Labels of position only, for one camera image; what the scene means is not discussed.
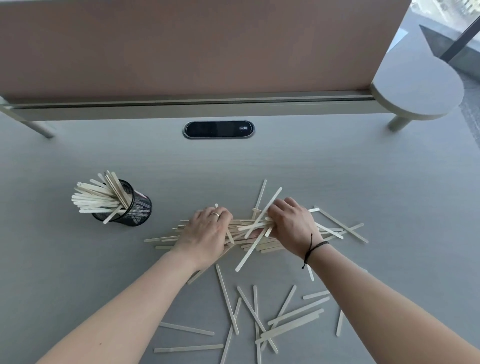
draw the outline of white round tabletop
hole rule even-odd
[[[388,111],[413,120],[433,120],[448,114],[463,99],[460,76],[434,56],[386,55],[371,85],[373,97]]]

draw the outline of black mesh pen holder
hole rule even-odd
[[[124,180],[120,180],[123,190],[132,197],[132,202],[128,209],[117,218],[113,218],[110,222],[118,222],[127,226],[142,225],[148,220],[152,213],[152,201],[145,195],[133,189],[132,185]],[[93,217],[103,221],[109,217],[109,212],[94,212]]]

